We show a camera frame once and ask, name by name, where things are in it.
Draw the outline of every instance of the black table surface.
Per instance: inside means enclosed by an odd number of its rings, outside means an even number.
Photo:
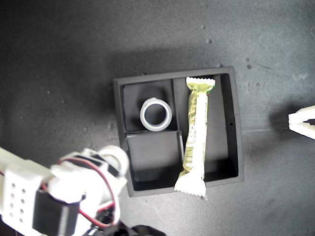
[[[287,125],[315,104],[314,1],[2,1],[0,32],[0,146],[47,167],[119,145],[114,78],[234,66],[245,181],[207,201],[124,191],[122,220],[169,236],[315,235],[315,141]]]

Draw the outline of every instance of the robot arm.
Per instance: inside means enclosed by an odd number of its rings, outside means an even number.
[[[0,148],[2,220],[25,236],[82,236],[91,222],[115,225],[128,168],[126,153],[115,146],[71,153],[50,169]],[[94,219],[108,207],[113,222]]]

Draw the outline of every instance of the black box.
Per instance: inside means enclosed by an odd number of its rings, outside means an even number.
[[[182,169],[189,125],[186,77],[216,80],[215,88],[208,95],[206,186],[244,180],[233,67],[115,79],[120,144],[130,159],[127,187],[131,197],[174,191]],[[170,125],[160,132],[146,130],[139,117],[143,102],[152,97],[165,101],[173,114]]]

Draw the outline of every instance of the small black box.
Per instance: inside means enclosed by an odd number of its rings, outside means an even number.
[[[244,180],[241,122],[233,67],[136,76],[114,80],[119,138],[130,159],[131,197],[174,191],[188,135],[189,89],[186,77],[211,78],[205,155],[206,186]],[[171,108],[163,131],[146,130],[140,121],[144,101],[156,97]]]
[[[67,204],[46,192],[36,193],[33,229],[49,236],[71,236],[75,232],[80,202]]]

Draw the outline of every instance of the plastic ring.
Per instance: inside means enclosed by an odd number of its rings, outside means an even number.
[[[145,118],[145,113],[146,113],[147,108],[152,106],[152,105],[155,105],[155,104],[161,105],[166,111],[165,119],[161,124],[150,124]],[[146,129],[148,129],[150,131],[162,131],[162,130],[166,129],[169,126],[169,124],[171,123],[172,111],[166,102],[153,97],[153,98],[146,100],[143,103],[141,111],[140,111],[140,120]]]

